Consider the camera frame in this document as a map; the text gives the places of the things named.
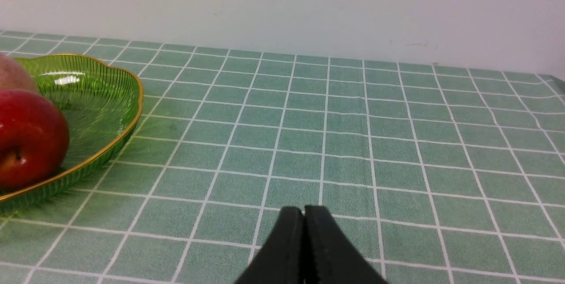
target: green checkered tablecloth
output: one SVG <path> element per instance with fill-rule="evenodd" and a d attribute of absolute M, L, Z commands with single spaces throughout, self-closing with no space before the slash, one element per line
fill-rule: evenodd
<path fill-rule="evenodd" d="M 3 31 L 137 73 L 122 152 L 0 218 L 2 284 L 229 284 L 322 204 L 391 284 L 565 283 L 565 95 L 545 75 Z"/>

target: bowl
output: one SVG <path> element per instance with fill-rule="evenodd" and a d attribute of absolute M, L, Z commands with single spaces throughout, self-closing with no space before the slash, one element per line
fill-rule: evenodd
<path fill-rule="evenodd" d="M 63 112 L 71 140 L 52 177 L 18 191 L 0 191 L 0 216 L 50 199 L 102 167 L 133 133 L 143 105 L 141 81 L 126 69 L 78 54 L 15 59 Z"/>

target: apple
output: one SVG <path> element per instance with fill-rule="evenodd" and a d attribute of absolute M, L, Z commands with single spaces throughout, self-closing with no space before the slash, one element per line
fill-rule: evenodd
<path fill-rule="evenodd" d="M 0 90 L 24 89 L 39 93 L 31 74 L 12 57 L 0 53 Z"/>
<path fill-rule="evenodd" d="M 0 89 L 0 190 L 22 189 L 59 169 L 69 146 L 63 113 L 46 97 Z"/>

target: white grid line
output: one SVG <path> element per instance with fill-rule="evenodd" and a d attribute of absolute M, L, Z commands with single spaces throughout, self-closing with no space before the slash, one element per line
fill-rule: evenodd
<path fill-rule="evenodd" d="M 200 100 L 198 99 L 189 99 L 189 98 L 174 98 L 174 97 L 162 97 L 162 96 L 155 96 L 155 95 L 145 95 L 145 97 L 151 97 L 151 98 L 165 98 L 165 99 L 175 99 L 178 101 L 194 101 L 194 102 L 200 102 Z M 226 105 L 240 105 L 238 103 L 225 103 L 225 102 L 214 102 L 214 101 L 208 101 L 208 103 L 214 103 L 214 104 L 226 104 Z M 246 106 L 250 106 L 250 107 L 260 107 L 263 109 L 281 109 L 280 107 L 272 107 L 272 106 L 263 106 L 263 105 L 251 105 L 251 104 L 246 104 Z M 307 109 L 293 109 L 293 108 L 287 108 L 288 110 L 296 110 L 296 111 L 311 111 L 311 112 L 315 112 L 315 113 L 323 113 L 323 111 L 316 111 L 316 110 L 307 110 Z M 328 111 L 328 114 L 337 114 L 337 115 L 359 115 L 359 116 L 365 116 L 365 114 L 359 114 L 359 113 L 337 113 L 337 112 L 332 112 L 332 111 Z M 164 116 L 164 115 L 152 115 L 152 117 L 163 117 L 163 118 L 171 118 L 171 119 L 181 119 L 181 120 L 190 120 L 191 117 L 170 117 L 170 116 Z M 397 119 L 399 121 L 407 121 L 408 119 L 405 117 L 386 117 L 386 116 L 377 116 L 377 115 L 369 115 L 369 117 L 374 117 L 374 118 L 382 118 L 382 119 Z M 440 121 L 437 119 L 425 119 L 425 118 L 412 118 L 412 120 L 414 121 L 431 121 L 434 123 L 446 123 L 446 124 L 452 124 L 453 121 Z M 230 123 L 228 121 L 212 121 L 212 120 L 208 120 L 208 119 L 196 119 L 196 121 L 208 121 L 210 123 L 220 123 L 220 124 L 233 124 Z M 459 125 L 474 125 L 474 126 L 482 126 L 482 127 L 498 127 L 496 125 L 486 125 L 486 124 L 476 124 L 476 123 L 466 123 L 463 121 L 456 121 L 456 124 Z M 273 128 L 277 128 L 277 126 L 269 126 L 269 125 L 255 125 L 255 124 L 250 124 L 250 123 L 244 123 L 244 125 L 250 125 L 250 126 L 259 126 L 259 127 L 273 127 Z M 523 129 L 525 131 L 536 131 L 539 132 L 541 131 L 541 129 L 533 129 L 533 128 L 529 128 L 529 127 L 515 127 L 515 126 L 500 126 L 503 129 Z M 297 131 L 308 131 L 308 132 L 317 132 L 317 133 L 323 133 L 322 130 L 316 130 L 316 129 L 300 129 L 300 128 L 291 128 L 291 127 L 284 127 L 283 129 L 291 129 L 291 130 L 297 130 Z M 564 131 L 556 131 L 556 130 L 552 130 L 552 129 L 545 129 L 545 131 L 547 132 L 551 132 L 551 133 L 565 133 Z M 351 135 L 362 135 L 359 133 L 347 133 L 347 134 L 351 134 Z"/>
<path fill-rule="evenodd" d="M 400 75 L 400 72 L 398 72 L 398 77 L 400 79 L 400 85 L 402 86 L 402 77 Z M 437 215 L 436 205 L 433 201 L 433 196 L 431 194 L 432 190 L 430 189 L 430 186 L 429 186 L 428 175 L 426 173 L 426 167 L 424 166 L 424 161 L 422 159 L 422 153 L 420 152 L 420 146 L 418 145 L 418 142 L 416 141 L 416 139 L 417 139 L 416 129 L 414 128 L 414 121 L 411 119 L 410 106 L 408 105 L 408 100 L 406 98 L 406 92 L 404 91 L 404 87 L 402 87 L 402 95 L 403 95 L 404 99 L 406 100 L 405 101 L 406 112 L 407 112 L 407 115 L 408 115 L 408 119 L 410 120 L 410 127 L 412 129 L 412 136 L 414 137 L 414 144 L 416 146 L 416 153 L 418 154 L 418 160 L 420 162 L 420 169 L 422 170 L 422 175 L 424 177 L 424 183 L 426 184 L 426 191 L 428 192 L 428 199 L 429 199 L 430 205 L 432 207 L 433 219 L 434 219 L 434 222 L 436 224 L 436 229 L 437 229 L 437 236 L 438 236 L 438 239 L 440 240 L 441 250 L 444 254 L 445 265 L 448 268 L 449 282 L 451 284 L 454 284 L 453 272 L 451 270 L 451 262 L 449 261 L 448 250 L 445 247 L 444 236 L 443 236 L 442 231 L 440 229 L 440 218 Z"/>
<path fill-rule="evenodd" d="M 248 126 L 246 123 L 240 123 L 240 125 Z M 266 126 L 262 126 L 262 125 L 250 125 L 250 126 L 251 127 L 266 127 Z M 356 135 L 356 136 L 367 137 L 367 135 L 363 135 L 363 134 L 359 134 L 359 133 L 346 133 L 346 132 L 336 132 L 336 131 L 326 131 L 326 133 L 332 133 L 332 134 L 337 134 L 337 135 Z M 140 135 L 133 135 L 132 137 L 140 138 L 140 139 L 148 139 L 148 140 L 160 140 L 160 141 L 174 141 L 174 142 L 181 141 L 179 139 L 159 138 L 159 137 L 140 136 Z M 512 149 L 513 151 L 528 151 L 528 152 L 531 152 L 531 153 L 539 153 L 539 154 L 551 154 L 551 155 L 562 155 L 563 154 L 563 153 L 558 153 L 558 152 L 555 152 L 555 151 L 539 151 L 537 149 L 509 148 L 509 147 L 495 147 L 495 146 L 485 146 L 485 145 L 475 145 L 475 144 L 450 143 L 450 142 L 447 142 L 447 141 L 433 141 L 433 140 L 422 140 L 422 139 L 414 140 L 414 139 L 406 139 L 406 138 L 399 138 L 399 137 L 387 137 L 387 136 L 371 136 L 371 138 L 398 140 L 398 141 L 416 141 L 417 143 L 430 143 L 430 144 L 437 144 L 437 145 L 477 147 L 477 148 L 483 148 L 483 149 L 496 149 L 496 150 L 499 150 L 499 151 L 510 151 Z M 197 144 L 197 145 L 225 146 L 225 144 L 221 144 L 221 143 L 206 143 L 204 141 L 183 140 L 181 142 L 182 143 L 188 143 L 188 144 Z M 268 147 L 251 147 L 251 146 L 244 146 L 244 145 L 234 145 L 234 147 L 239 147 L 239 148 L 244 148 L 244 149 L 256 149 L 256 150 L 260 150 L 260 151 L 272 151 L 273 150 L 272 148 L 268 148 Z M 287 151 L 287 152 L 295 153 L 295 154 L 304 154 L 304 155 L 330 155 L 330 156 L 334 156 L 334 157 L 355 157 L 355 158 L 359 158 L 359 159 L 367 159 L 365 157 L 360 157 L 360 156 L 331 155 L 331 154 L 328 154 L 328 153 L 317 153 L 315 151 Z"/>
<path fill-rule="evenodd" d="M 163 67 L 172 67 L 172 68 L 182 68 L 182 67 L 178 67 L 175 65 L 162 65 L 162 64 L 152 64 L 153 66 L 163 66 Z M 203 70 L 203 71 L 210 71 L 210 72 L 218 72 L 216 70 L 213 69 L 204 69 L 204 68 L 191 68 L 191 69 L 199 69 L 199 70 Z M 252 75 L 252 73 L 249 72 L 237 72 L 237 71 L 222 71 L 223 73 L 234 73 L 234 74 L 246 74 L 246 75 Z M 284 76 L 284 75 L 273 75 L 273 74 L 265 74 L 265 73 L 257 73 L 257 75 L 261 75 L 261 76 L 272 76 L 272 77 L 279 77 L 281 79 L 288 79 L 288 76 Z M 295 79 L 303 79 L 303 80 L 314 80 L 314 81 L 326 81 L 326 79 L 315 79 L 312 77 L 302 77 L 302 76 L 295 76 Z M 167 79 L 157 79 L 155 77 L 140 77 L 140 79 L 142 80 L 149 80 L 149 81 L 160 81 L 160 82 L 171 82 L 172 80 L 167 80 Z M 360 86 L 363 86 L 363 82 L 358 82 L 358 81 L 343 81 L 343 80 L 331 80 L 329 79 L 329 82 L 332 83 L 356 83 L 359 84 Z M 209 83 L 202 83 L 202 82 L 196 82 L 196 81 L 177 81 L 177 83 L 183 83 L 183 84 L 198 84 L 198 85 L 210 85 Z M 367 85 L 379 85 L 379 86 L 383 86 L 383 87 L 400 87 L 400 85 L 394 85 L 394 84 L 389 84 L 389 83 L 367 83 Z M 233 88 L 239 88 L 239 89 L 247 89 L 247 87 L 241 87 L 238 85 L 226 85 L 226 84 L 216 84 L 215 86 L 217 87 L 233 87 Z M 415 89 L 431 89 L 431 90 L 435 90 L 435 91 L 439 91 L 437 87 L 417 87 L 414 85 L 406 85 L 404 87 L 411 87 L 411 88 L 415 88 Z M 276 89 L 262 89 L 262 88 L 253 88 L 254 91 L 274 91 L 274 92 L 279 92 L 279 93 L 286 93 L 286 91 L 284 90 L 276 90 Z M 478 94 L 477 91 L 466 91 L 466 90 L 456 90 L 456 89 L 444 89 L 443 91 L 449 91 L 449 92 L 458 92 L 458 93 L 473 93 L 473 94 Z M 300 95 L 314 95 L 314 96 L 326 96 L 326 94 L 323 93 L 311 93 L 311 92 L 307 92 L 307 91 L 290 91 L 292 94 L 300 94 Z M 513 94 L 503 94 L 503 93 L 489 93 L 489 92 L 483 92 L 484 94 L 487 95 L 494 95 L 494 96 L 501 96 L 501 97 L 516 97 L 517 95 L 513 95 Z M 327 96 L 329 97 L 342 97 L 342 98 L 362 98 L 359 95 L 335 95 L 335 94 L 327 94 Z M 545 98 L 554 98 L 554 97 L 559 97 L 558 95 L 549 95 L 549 96 L 528 96 L 528 95 L 518 95 L 519 97 L 524 97 L 524 98 L 532 98 L 532 99 L 545 99 Z M 367 99 L 371 100 L 371 101 L 388 101 L 388 102 L 404 102 L 401 99 L 392 99 L 392 98 L 377 98 L 377 97 L 368 97 Z M 409 103 L 420 103 L 420 104 L 426 104 L 426 105 L 445 105 L 444 103 L 431 103 L 431 102 L 420 102 L 420 101 L 408 101 Z M 460 104 L 450 104 L 451 106 L 458 106 L 458 107 L 477 107 L 477 108 L 486 108 L 485 106 L 479 106 L 479 105 L 460 105 Z M 517 111 L 517 112 L 525 112 L 525 110 L 515 110 L 515 109 L 504 109 L 502 107 L 491 107 L 492 109 L 496 109 L 496 110 L 505 110 L 505 111 Z M 565 112 L 535 112 L 537 114 L 565 114 Z"/>
<path fill-rule="evenodd" d="M 150 199 L 161 199 L 161 197 L 154 197 L 154 196 L 151 196 L 151 197 L 148 197 L 148 198 L 150 198 Z M 194 200 L 194 201 L 189 201 L 189 202 L 201 204 L 204 201 L 203 200 L 198 200 L 198 201 Z M 224 205 L 224 206 L 236 206 L 236 207 L 250 208 L 250 209 L 260 209 L 261 208 L 261 206 L 257 206 L 257 205 L 234 205 L 232 203 L 222 203 L 222 202 L 219 202 L 219 201 L 210 201 L 208 203 Z M 268 211 L 273 211 L 273 212 L 279 212 L 280 211 L 280 208 L 263 207 L 263 209 L 268 210 Z M 429 228 L 429 229 L 434 229 L 434 230 L 438 229 L 438 226 L 436 226 L 434 224 L 413 223 L 413 222 L 397 221 L 397 220 L 375 218 L 375 217 L 352 217 L 352 216 L 345 216 L 345 215 L 342 215 L 342 214 L 332 214 L 332 217 L 346 219 L 346 220 L 355 220 L 355 221 L 376 221 L 378 223 L 385 222 L 385 223 L 402 225 L 402 226 Z M 12 222 L 18 222 L 18 223 L 25 223 L 25 224 L 40 225 L 40 226 L 57 227 L 57 228 L 66 228 L 67 227 L 66 224 L 62 224 L 62 223 L 36 221 L 36 220 L 29 220 L 29 219 L 24 219 L 24 218 L 12 218 L 11 221 Z M 196 238 L 192 238 L 192 240 L 191 240 L 190 238 L 183 238 L 183 237 L 179 237 L 179 236 L 151 234 L 151 233 L 136 232 L 136 231 L 128 232 L 128 231 L 123 231 L 123 230 L 111 230 L 111 229 L 105 229 L 105 228 L 87 227 L 87 226 L 78 226 L 78 225 L 71 225 L 68 228 L 70 230 L 92 231 L 92 232 L 100 232 L 100 233 L 107 233 L 107 234 L 135 235 L 135 236 L 141 236 L 143 238 L 173 240 L 173 241 L 178 241 L 178 242 L 192 241 L 192 242 L 212 243 L 212 244 L 218 244 L 218 245 L 222 245 L 222 246 L 237 246 L 237 247 L 242 247 L 242 248 L 249 248 L 249 249 L 253 249 L 253 250 L 257 250 L 257 249 L 260 249 L 262 247 L 262 246 L 259 246 L 259 245 L 256 245 L 256 244 L 244 244 L 244 243 L 238 243 L 238 242 L 218 241 L 218 240 L 209 240 L 209 239 L 196 239 Z M 441 230 L 445 230 L 445 231 L 457 231 L 457 232 L 464 232 L 464 233 L 470 233 L 470 234 L 485 234 L 485 235 L 498 235 L 499 234 L 496 231 L 489 231 L 489 230 L 478 230 L 478 229 L 458 228 L 458 227 L 448 227 L 448 226 L 440 226 L 439 228 Z M 534 239 L 534 240 L 544 240 L 544 241 L 549 241 L 549 242 L 562 242 L 561 239 L 551 238 L 551 237 L 547 237 L 547 236 L 539 236 L 539 235 L 531 235 L 531 234 L 514 234 L 514 233 L 506 233 L 506 232 L 501 232 L 501 234 L 503 236 L 507 236 L 509 238 Z"/>
<path fill-rule="evenodd" d="M 200 142 L 189 142 L 189 141 L 182 141 L 182 143 L 210 145 L 210 146 L 219 146 L 219 147 L 225 146 L 224 144 L 211 144 L 211 143 L 200 143 Z M 260 151 L 272 151 L 272 149 L 262 148 L 262 147 L 246 147 L 246 146 L 239 146 L 239 145 L 234 145 L 234 147 L 246 148 L 246 149 L 256 149 L 256 150 L 260 150 Z M 314 152 L 309 152 L 309 151 L 288 151 L 288 150 L 283 150 L 283 149 L 279 149 L 279 151 L 284 151 L 284 152 L 287 152 L 287 153 L 294 153 L 294 154 L 302 154 L 302 155 L 321 155 L 321 153 L 314 153 Z M 409 162 L 409 161 L 395 161 L 395 160 L 389 160 L 389 159 L 369 159 L 369 158 L 361 157 L 361 156 L 331 155 L 331 154 L 326 154 L 326 156 L 343 158 L 343 159 L 361 159 L 361 160 L 367 160 L 367 161 L 376 161 L 376 162 L 379 162 L 379 163 L 400 163 L 400 164 L 404 164 L 404 165 L 417 165 L 417 166 L 420 165 L 420 163 L 412 163 L 412 162 Z M 150 167 L 162 167 L 163 166 L 163 165 L 160 165 L 160 164 L 151 164 L 151 163 L 136 163 L 136 162 L 128 162 L 128 163 L 140 165 L 140 166 L 150 166 Z M 468 167 L 436 165 L 436 164 L 432 164 L 432 163 L 424 163 L 424 165 L 426 167 L 436 167 L 436 168 L 458 169 L 458 170 L 472 171 L 472 169 L 468 168 Z M 510 171 L 502 171 L 502 170 L 475 169 L 475 171 L 482 172 L 482 173 L 493 173 L 493 174 L 521 175 L 521 173 L 519 173 L 519 172 L 510 172 Z M 565 179 L 565 177 L 552 176 L 552 175 L 541 175 L 541 174 L 528 174 L 528 176 L 530 176 L 530 177 Z"/>
<path fill-rule="evenodd" d="M 366 258 L 369 262 L 376 262 L 381 263 L 384 262 L 387 265 L 401 265 L 401 266 L 410 266 L 414 268 L 423 268 L 423 269 L 430 269 L 430 270 L 447 270 L 445 266 L 436 266 L 436 265 L 428 265 L 428 264 L 418 264 L 418 263 L 409 263 L 409 262 L 402 262 L 402 261 L 394 261 L 394 260 L 380 260 L 378 258 Z M 32 266 L 25 265 L 25 264 L 17 264 L 17 263 L 10 263 L 10 262 L 1 262 L 1 266 L 10 266 L 15 268 L 23 268 L 23 269 L 30 269 Z M 60 274 L 73 274 L 79 276 L 91 276 L 97 277 L 100 274 L 91 273 L 91 272 L 81 272 L 81 271 L 73 271 L 73 270 L 61 270 L 61 269 L 54 269 L 54 268 L 45 268 L 40 267 L 38 270 L 53 272 L 53 273 L 60 273 Z M 452 268 L 452 270 L 461 273 L 468 273 L 468 274 L 480 274 L 486 276 L 496 276 L 496 277 L 504 277 L 504 278 L 514 278 L 513 274 L 505 274 L 505 273 L 497 273 L 497 272 L 487 272 L 487 271 L 480 271 L 480 270 L 472 270 L 472 269 L 464 269 L 464 268 Z M 547 277 L 537 277 L 537 276 L 518 276 L 521 280 L 539 280 L 541 282 L 552 282 L 552 283 L 561 283 L 565 284 L 565 280 L 558 279 L 558 278 L 547 278 Z M 135 277 L 128 277 L 128 276 L 111 276 L 107 275 L 105 278 L 109 280 L 125 280 L 130 282 L 140 282 L 144 284 L 168 284 L 169 282 L 163 282 L 161 280 L 147 280 L 144 278 L 135 278 Z"/>
<path fill-rule="evenodd" d="M 122 163 L 125 165 L 134 165 L 139 166 L 139 163 L 129 163 L 123 161 L 115 161 L 115 163 Z M 164 167 L 162 165 L 151 165 L 149 167 Z M 215 170 L 212 169 L 199 169 L 199 168 L 190 168 L 190 167 L 174 167 L 169 166 L 168 169 L 181 169 L 181 170 L 190 170 L 190 171 L 203 171 L 207 173 L 213 173 Z M 230 171 L 230 170 L 220 170 L 221 174 L 232 174 L 232 175 L 243 175 L 243 176 L 251 176 L 256 178 L 267 178 L 268 175 L 260 175 L 260 174 L 248 174 L 248 173 L 240 173 L 238 171 Z M 272 179 L 284 179 L 289 181 L 301 181 L 301 182 L 319 182 L 317 179 L 306 179 L 306 178 L 293 178 L 293 177 L 283 177 L 283 176 L 276 176 L 273 175 Z M 349 186 L 349 187 L 358 187 L 358 188 L 374 188 L 373 186 L 362 185 L 358 183 L 345 183 L 345 182 L 334 182 L 334 181 L 325 181 L 325 183 L 329 185 L 338 185 L 338 186 Z M 415 189 L 402 189 L 402 188 L 394 188 L 394 187 L 384 187 L 384 186 L 376 186 L 377 190 L 390 190 L 390 191 L 401 191 L 401 192 L 410 192 L 410 193 L 420 193 L 423 195 L 431 194 L 433 196 L 444 196 L 444 197 L 453 197 L 453 198 L 461 198 L 461 199 L 475 199 L 475 200 L 484 200 L 482 196 L 468 196 L 468 195 L 458 195 L 454 193 L 443 193 L 443 192 L 427 192 Z M 162 199 L 162 200 L 171 200 L 171 201 L 187 201 L 187 202 L 194 202 L 198 203 L 201 200 L 194 200 L 194 199 L 184 199 L 178 197 L 167 197 L 167 196 L 148 196 L 143 194 L 137 193 L 127 193 L 127 192 L 115 192 L 115 191 L 107 191 L 107 190 L 100 190 L 100 189 L 85 189 L 85 188 L 73 188 L 74 191 L 83 191 L 83 192 L 94 192 L 94 193 L 105 193 L 108 195 L 118 195 L 118 196 L 131 196 L 131 197 L 149 197 L 152 199 Z M 550 206 L 555 208 L 564 208 L 565 205 L 563 204 L 550 204 L 550 203 L 537 203 L 537 202 L 530 202 L 530 201 L 521 201 L 521 200 L 511 200 L 511 199 L 497 199 L 492 197 L 486 198 L 489 201 L 501 202 L 501 203 L 511 203 L 511 204 L 523 204 L 523 205 L 534 205 L 534 206 Z M 208 203 L 216 203 L 216 204 L 225 204 L 225 205 L 232 205 L 232 206 L 240 206 L 245 208 L 260 208 L 254 205 L 244 205 L 244 204 L 229 204 L 229 203 L 220 203 L 218 201 L 209 201 Z"/>
<path fill-rule="evenodd" d="M 329 70 L 331 59 L 328 58 L 328 66 L 326 69 L 326 80 L 325 80 L 325 102 L 324 102 L 324 129 L 322 131 L 321 138 L 321 161 L 320 161 L 320 189 L 318 193 L 318 205 L 322 205 L 324 197 L 324 167 L 325 167 L 325 140 L 328 132 L 328 101 L 329 101 Z"/>
<path fill-rule="evenodd" d="M 228 51 L 228 53 L 226 54 L 226 60 L 224 61 L 224 63 L 222 64 L 222 67 L 226 64 L 227 59 L 228 59 L 228 55 L 230 54 L 230 52 Z M 226 155 L 228 153 L 228 149 L 230 148 L 230 144 L 232 142 L 232 139 L 234 138 L 234 134 L 236 132 L 237 129 L 237 125 L 239 123 L 239 120 L 241 118 L 241 115 L 243 114 L 244 108 L 245 108 L 245 103 L 247 102 L 247 99 L 249 97 L 249 93 L 251 91 L 251 88 L 253 87 L 253 83 L 255 83 L 256 80 L 256 76 L 257 76 L 257 71 L 259 71 L 259 68 L 261 66 L 261 58 L 257 64 L 257 68 L 256 71 L 253 75 L 252 81 L 249 85 L 249 89 L 247 91 L 247 93 L 245 94 L 245 98 L 244 101 L 241 105 L 240 111 L 237 115 L 237 119 L 236 119 L 236 123 L 234 125 L 234 127 L 232 128 L 232 132 L 230 133 L 230 137 L 228 139 L 228 143 L 226 144 L 226 147 L 224 148 L 224 151 L 222 152 L 222 157 L 220 158 L 220 162 L 218 163 L 218 167 L 216 168 L 216 171 L 214 172 L 214 176 L 212 177 L 212 182 L 210 182 L 210 187 L 208 188 L 208 191 L 206 192 L 206 196 L 204 197 L 204 201 L 202 203 L 202 206 L 200 207 L 200 211 L 198 212 L 198 216 L 196 216 L 196 220 L 194 221 L 194 226 L 192 227 L 192 231 L 190 232 L 190 238 L 189 240 L 186 242 L 186 246 L 182 252 L 182 256 L 180 258 L 180 261 L 178 262 L 177 268 L 175 270 L 175 274 L 172 277 L 171 283 L 176 282 L 178 275 L 180 274 L 181 270 L 182 270 L 182 266 L 184 264 L 184 260 L 186 259 L 186 255 L 188 254 L 188 250 L 190 248 L 190 244 L 192 243 L 192 239 L 194 239 L 194 236 L 196 235 L 196 230 L 198 230 L 198 225 L 200 224 L 200 220 L 202 219 L 202 216 L 204 214 L 204 210 L 206 209 L 206 204 L 209 203 L 210 200 L 210 195 L 212 194 L 212 190 L 214 189 L 214 184 L 216 183 L 216 179 L 218 179 L 218 175 L 219 175 L 219 171 L 222 168 L 222 164 L 224 163 L 224 159 L 226 159 Z M 214 81 L 216 81 L 218 79 L 218 76 L 220 75 L 220 73 L 216 74 L 216 77 L 214 78 Z M 206 95 L 204 96 L 204 98 L 202 99 L 202 103 L 204 103 L 204 101 L 206 100 L 206 97 L 208 96 L 208 93 L 206 93 Z"/>
<path fill-rule="evenodd" d="M 367 73 L 365 71 L 365 61 L 362 63 L 363 67 L 363 82 L 367 79 Z M 365 112 L 367 113 L 367 138 L 369 139 L 369 157 L 371 159 L 373 156 L 373 141 L 371 139 L 371 118 L 369 117 L 369 101 L 367 100 L 367 83 L 364 84 L 363 90 L 365 92 Z M 385 258 L 384 244 L 383 244 L 383 231 L 381 228 L 381 213 L 379 209 L 379 195 L 377 191 L 377 178 L 375 175 L 375 164 L 371 161 L 371 181 L 373 182 L 373 201 L 375 202 L 375 214 L 378 219 L 377 221 L 377 241 L 379 242 L 379 257 L 381 260 Z M 381 276 L 383 278 L 387 277 L 387 268 L 384 262 L 381 262 Z"/>
<path fill-rule="evenodd" d="M 445 98 L 445 96 L 444 96 L 444 92 L 443 92 L 442 89 L 441 89 L 440 81 L 438 80 L 437 75 L 436 75 L 436 73 L 435 73 L 435 72 L 436 72 L 436 69 L 433 68 L 433 67 L 432 67 L 432 69 L 433 69 L 433 72 L 434 72 L 434 77 L 436 78 L 437 86 L 438 86 L 439 89 L 440 89 L 440 94 L 441 94 L 442 98 L 444 99 L 444 101 L 446 101 L 446 103 L 447 103 L 447 100 L 446 100 L 446 98 Z M 455 122 L 455 118 L 453 117 L 453 113 L 452 113 L 452 110 L 450 109 L 450 107 L 448 107 L 448 112 L 449 112 L 449 115 L 450 115 L 450 117 L 452 118 L 452 120 Z M 459 140 L 461 141 L 461 143 L 463 143 L 463 136 L 461 135 L 461 132 L 460 132 L 460 129 L 459 129 L 458 125 L 457 125 L 457 124 L 454 124 L 454 126 L 455 126 L 455 128 L 456 128 L 457 136 L 459 137 Z M 483 199 L 484 199 L 484 202 L 485 202 L 485 205 L 486 205 L 486 209 L 487 209 L 488 212 L 489 212 L 490 219 L 491 219 L 491 221 L 492 221 L 492 223 L 493 223 L 494 229 L 495 229 L 496 232 L 497 232 L 498 239 L 499 239 L 500 242 L 501 242 L 502 249 L 504 250 L 504 254 L 506 255 L 506 258 L 507 258 L 507 260 L 508 260 L 508 264 L 509 264 L 509 266 L 510 266 L 510 269 L 512 270 L 512 274 L 514 274 L 514 276 L 515 276 L 516 284 L 520 284 L 520 283 L 521 283 L 521 282 L 520 282 L 520 278 L 518 278 L 518 275 L 517 275 L 517 272 L 516 272 L 516 268 L 514 267 L 514 262 L 512 261 L 512 257 L 510 256 L 510 252 L 508 251 L 508 247 L 506 246 L 506 242 L 504 241 L 504 238 L 502 237 L 500 228 L 498 227 L 498 223 L 496 222 L 496 219 L 494 218 L 493 210 L 492 210 L 492 208 L 490 207 L 490 204 L 489 204 L 488 200 L 486 199 L 486 193 L 485 193 L 484 189 L 482 188 L 481 181 L 480 181 L 480 179 L 478 178 L 477 171 L 475 170 L 475 166 L 473 165 L 473 162 L 472 162 L 472 160 L 471 160 L 471 157 L 469 156 L 469 152 L 468 152 L 468 150 L 467 150 L 467 147 L 465 147 L 465 145 L 463 145 L 463 151 L 464 151 L 464 153 L 465 153 L 465 157 L 466 157 L 466 159 L 467 159 L 467 161 L 468 161 L 468 163 L 469 163 L 469 166 L 471 167 L 471 170 L 472 170 L 472 172 L 473 172 L 473 176 L 475 177 L 475 181 L 476 181 L 476 183 L 477 183 L 478 189 L 479 189 L 479 191 L 481 192 L 481 195 L 482 195 L 482 197 L 483 197 Z"/>
<path fill-rule="evenodd" d="M 283 128 L 283 121 L 284 121 L 284 116 L 285 116 L 285 112 L 286 112 L 286 105 L 288 103 L 288 97 L 289 97 L 289 91 L 290 91 L 290 87 L 292 86 L 292 80 L 293 80 L 293 76 L 294 76 L 294 68 L 296 66 L 296 55 L 294 56 L 294 62 L 292 64 L 292 70 L 290 72 L 290 80 L 288 83 L 288 88 L 287 88 L 287 93 L 286 93 L 286 97 L 285 97 L 285 101 L 284 101 L 284 105 L 283 105 L 283 110 L 281 113 L 281 119 L 279 121 L 279 126 L 278 126 L 278 130 L 277 130 L 277 137 L 275 139 L 275 147 L 273 148 L 273 154 L 271 156 L 271 163 L 269 165 L 269 172 L 267 174 L 267 179 L 265 181 L 265 188 L 263 190 L 263 197 L 261 199 L 261 206 L 260 206 L 260 210 L 259 210 L 259 215 L 257 217 L 257 223 L 255 225 L 255 230 L 253 232 L 253 240 L 252 240 L 252 245 L 253 248 L 250 250 L 249 252 L 249 258 L 248 258 L 248 264 L 250 264 L 253 260 L 253 257 L 255 256 L 255 246 L 257 245 L 257 240 L 259 237 L 259 232 L 260 232 L 260 228 L 261 228 L 261 221 L 263 219 L 263 212 L 265 208 L 265 204 L 267 202 L 267 195 L 269 192 L 269 185 L 271 183 L 271 178 L 273 175 L 273 168 L 275 167 L 275 158 L 277 155 L 277 150 L 279 149 L 279 140 L 280 140 L 280 136 L 281 136 L 281 131 Z"/>

